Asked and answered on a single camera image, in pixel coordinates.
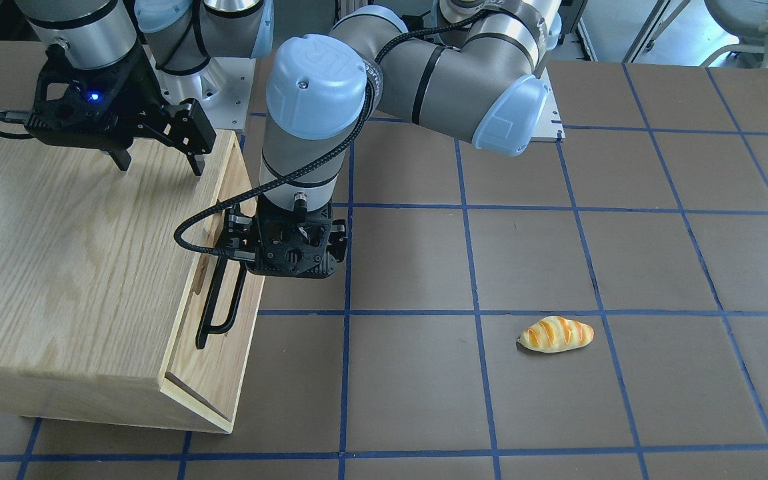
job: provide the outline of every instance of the drawer front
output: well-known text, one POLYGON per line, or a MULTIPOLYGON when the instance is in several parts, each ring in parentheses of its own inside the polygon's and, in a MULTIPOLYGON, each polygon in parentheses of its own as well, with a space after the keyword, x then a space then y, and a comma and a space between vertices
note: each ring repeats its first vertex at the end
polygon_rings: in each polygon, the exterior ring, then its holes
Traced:
MULTIPOLYGON (((243 156, 238 143, 234 141, 229 152, 228 166, 219 200, 225 200, 250 188, 251 182, 247 176, 243 156)), ((255 210, 255 200, 249 200, 243 204, 245 215, 253 215, 255 210)), ((213 216, 211 222, 205 223, 209 230, 207 243, 214 243, 222 227, 220 216, 213 216)), ((174 345, 170 367, 165 377, 232 422, 239 400, 241 379, 250 350, 264 279, 247 274, 233 328, 226 334, 210 335, 205 348, 198 350, 195 347, 195 335, 200 325, 217 258, 211 255, 199 255, 195 261, 197 262, 196 272, 183 311, 183 320, 174 345)), ((238 272, 238 262, 228 261, 221 294, 213 316, 214 325, 221 324, 227 318, 238 272)))

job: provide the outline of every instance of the wooden box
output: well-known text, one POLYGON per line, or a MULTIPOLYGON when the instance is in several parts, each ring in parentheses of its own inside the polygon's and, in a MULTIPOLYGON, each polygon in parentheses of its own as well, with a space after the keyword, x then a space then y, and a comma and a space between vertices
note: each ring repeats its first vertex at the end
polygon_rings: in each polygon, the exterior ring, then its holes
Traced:
MULTIPOLYGON (((196 350, 216 259, 173 230, 250 188, 237 139, 219 132, 202 177, 158 142, 130 152, 119 172, 97 151, 0 139, 0 410, 230 432, 263 279, 248 274, 235 326, 196 350)), ((220 224, 186 238, 214 242, 220 224)), ((229 262, 216 324, 237 273, 229 262)))

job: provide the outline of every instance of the light blue joint cap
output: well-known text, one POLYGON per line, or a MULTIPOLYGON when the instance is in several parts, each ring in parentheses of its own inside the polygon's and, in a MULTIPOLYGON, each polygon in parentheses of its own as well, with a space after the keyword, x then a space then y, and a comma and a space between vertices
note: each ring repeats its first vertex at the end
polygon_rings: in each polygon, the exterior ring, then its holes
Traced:
POLYGON ((402 19, 396 15, 396 12, 393 12, 393 10, 390 10, 387 7, 382 7, 380 5, 366 5, 365 7, 354 10, 354 12, 351 12, 349 15, 342 17, 340 21, 336 22, 336 25, 339 25, 347 19, 358 15, 374 15, 376 17, 381 17, 382 19, 386 19, 386 21, 389 21, 395 25, 396 28, 399 28, 399 31, 402 33, 408 33, 408 25, 405 25, 405 22, 403 22, 402 19))
POLYGON ((263 16, 259 21, 257 39, 253 42, 251 58, 263 58, 271 55, 272 42, 275 37, 275 4, 274 0, 265 0, 263 16))
POLYGON ((156 33, 177 21, 191 7, 191 0, 136 0, 135 18, 144 33, 156 33))
POLYGON ((323 140, 356 121, 365 88, 360 55, 340 40, 311 34, 286 40, 277 49, 265 102, 287 133, 323 140))
POLYGON ((473 146, 508 156, 527 149, 549 88, 534 75, 516 80, 494 101, 473 134, 473 146))
POLYGON ((549 25, 549 34, 547 35, 547 49, 549 51, 558 45, 560 36, 561 16, 559 16, 559 12, 556 12, 555 17, 553 17, 553 23, 549 25))

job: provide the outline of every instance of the grid of blue tape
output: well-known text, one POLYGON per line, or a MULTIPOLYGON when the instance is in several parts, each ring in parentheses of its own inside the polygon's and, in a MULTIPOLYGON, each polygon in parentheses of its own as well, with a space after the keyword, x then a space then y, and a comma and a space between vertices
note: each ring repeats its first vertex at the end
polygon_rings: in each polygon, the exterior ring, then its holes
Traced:
MULTIPOLYGON (((644 480, 649 479, 648 467, 646 465, 644 455, 646 453, 683 453, 683 452, 743 452, 743 451, 755 451, 755 450, 768 450, 768 444, 756 443, 756 444, 736 444, 736 445, 680 445, 680 446, 643 446, 638 438, 636 421, 632 412, 630 400, 627 396, 627 389, 624 384, 624 376, 622 373, 621 362, 619 362, 618 355, 615 349, 615 342, 612 338, 612 331, 610 329, 609 320, 607 317, 610 315, 700 315, 700 316, 718 316, 722 318, 722 322, 725 325, 728 337, 731 340, 731 346, 733 347, 737 361, 740 368, 743 371, 743 376, 746 380, 749 391, 755 401, 758 414, 763 422, 766 434, 768 436, 768 418, 760 398, 755 389, 755 385, 749 376, 749 371, 746 368, 743 354, 737 345, 737 341, 734 338, 731 330, 731 322, 729 317, 744 317, 744 316, 768 316, 768 312, 731 312, 722 308, 719 295, 716 292, 716 288, 713 284, 713 279, 707 269, 706 261, 701 254, 701 249, 698 246, 698 242, 695 239, 695 234, 692 232, 691 225, 688 220, 688 213, 697 213, 698 215, 768 215, 768 211, 743 211, 743 210, 689 210, 684 209, 681 203, 680 197, 677 194, 677 189, 674 186, 674 182, 671 179, 671 174, 668 171, 667 164, 662 156, 661 150, 659 150, 659 144, 656 140, 654 133, 709 133, 719 135, 739 135, 743 140, 749 155, 751 156, 755 166, 762 177, 766 188, 768 188, 768 178, 766 177, 763 168, 755 156, 755 153, 749 145, 747 137, 752 136, 768 136, 768 133, 762 131, 743 131, 740 128, 737 119, 735 118, 731 107, 725 100, 719 85, 713 78, 713 74, 710 70, 707 70, 713 87, 715 88, 719 98, 722 100, 728 115, 731 116, 731 120, 734 122, 737 130, 735 131, 704 131, 704 130, 680 130, 680 129, 660 129, 652 128, 648 122, 648 117, 644 111, 642 103, 639 100, 636 87, 633 84, 632 78, 627 66, 623 65, 625 76, 627 76, 627 82, 630 85, 631 92, 636 100, 640 114, 642 115, 645 127, 606 127, 605 125, 565 125, 570 129, 592 129, 592 130, 610 130, 610 131, 646 131, 651 137, 653 148, 655 148, 661 166, 665 172, 665 177, 668 180, 671 191, 674 194, 675 201, 677 203, 677 209, 604 209, 603 207, 578 207, 576 199, 573 194, 573 188, 571 180, 567 172, 567 164, 565 162, 565 156, 561 141, 557 141, 557 151, 559 154, 559 161, 561 162, 561 168, 563 168, 563 174, 565 177, 565 183, 567 186, 568 195, 570 197, 570 207, 553 207, 553 206, 510 206, 510 205, 470 205, 467 203, 466 189, 464 183, 463 166, 461 166, 461 149, 459 143, 455 141, 455 155, 457 158, 458 167, 458 182, 461 190, 461 204, 459 205, 418 205, 418 204, 384 204, 384 203, 354 203, 354 146, 351 146, 349 152, 349 191, 348 191, 348 203, 338 203, 335 206, 348 208, 348 222, 347 230, 349 234, 349 247, 347 252, 347 261, 345 262, 345 308, 344 310, 264 310, 260 311, 260 315, 307 315, 307 314, 322 314, 322 315, 342 315, 344 320, 343 324, 343 358, 342 358, 342 383, 341 383, 341 422, 339 422, 339 452, 313 452, 313 453, 189 453, 189 446, 191 445, 192 432, 186 432, 183 440, 183 447, 178 455, 35 455, 33 453, 34 444, 37 441, 40 428, 43 425, 42 419, 36 419, 34 426, 31 429, 31 434, 28 440, 27 446, 25 446, 25 452, 23 455, 0 455, 0 462, 19 462, 19 470, 17 474, 17 480, 23 480, 25 472, 27 471, 28 464, 30 462, 58 462, 58 461, 176 461, 179 462, 179 472, 177 472, 177 480, 184 480, 186 465, 189 461, 264 461, 265 459, 336 459, 339 462, 338 478, 339 480, 345 479, 345 460, 346 459, 372 459, 372 458, 435 458, 435 457, 491 457, 493 458, 494 478, 501 480, 499 458, 508 456, 538 456, 538 455, 618 455, 618 453, 633 453, 637 456, 640 469, 642 471, 642 477, 644 480), (463 215, 464 222, 464 237, 467 244, 467 261, 469 262, 470 271, 470 286, 473 295, 473 310, 352 310, 351 309, 351 227, 353 226, 353 210, 357 209, 460 209, 463 215), (557 311, 556 314, 569 314, 569 315, 594 315, 600 316, 601 322, 603 322, 603 328, 606 330, 607 341, 609 342, 610 354, 613 360, 613 366, 615 367, 616 377, 619 383, 619 389, 621 390, 621 397, 624 401, 625 412, 627 412, 627 420, 630 423, 630 430, 633 439, 633 447, 588 447, 587 449, 499 449, 497 447, 496 427, 494 426, 493 418, 493 404, 491 404, 491 392, 490 385, 488 383, 487 376, 487 361, 485 360, 485 346, 482 336, 482 316, 492 315, 543 315, 549 312, 545 311, 499 311, 499 310, 482 310, 479 306, 478 290, 476 288, 476 276, 475 276, 475 264, 473 263, 473 248, 469 226, 469 210, 472 209, 500 209, 500 210, 552 210, 552 211, 570 211, 573 212, 574 219, 577 223, 577 229, 579 231, 580 241, 585 253, 586 263, 588 264, 589 275, 591 276, 592 287, 594 288, 595 300, 597 301, 598 310, 572 310, 572 311, 557 311), (701 262, 701 268, 707 277, 707 282, 710 285, 713 293, 713 298, 716 300, 716 311, 672 311, 672 310, 606 310, 603 307, 603 300, 601 300, 600 289, 597 285, 597 277, 595 276, 594 266, 591 262, 591 253, 589 252, 588 242, 585 237, 585 231, 583 229, 582 221, 580 219, 580 212, 636 212, 636 213, 679 213, 683 217, 683 221, 686 224, 686 228, 689 231, 689 237, 695 247, 695 252, 698 254, 698 260, 701 262), (349 365, 349 344, 350 344, 350 318, 352 315, 472 315, 475 317, 476 325, 476 337, 479 349, 479 362, 481 362, 481 374, 482 374, 482 386, 485 394, 485 409, 487 410, 488 432, 491 437, 490 449, 479 450, 459 450, 459 451, 443 451, 443 450, 424 450, 424 451, 380 451, 380 452, 347 452, 347 424, 348 424, 348 365, 349 365)), ((264 117, 265 113, 251 113, 253 117, 264 117)), ((403 122, 402 119, 373 117, 371 121, 383 121, 383 122, 403 122)), ((244 136, 240 137, 240 142, 244 145, 244 136)))

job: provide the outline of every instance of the bread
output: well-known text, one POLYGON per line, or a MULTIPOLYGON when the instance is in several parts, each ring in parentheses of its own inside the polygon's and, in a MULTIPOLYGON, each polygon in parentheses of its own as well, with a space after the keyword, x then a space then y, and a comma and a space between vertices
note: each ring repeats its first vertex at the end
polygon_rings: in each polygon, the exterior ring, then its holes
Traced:
POLYGON ((527 328, 518 343, 543 353, 564 352, 584 347, 594 340, 594 328, 563 317, 545 317, 527 328))

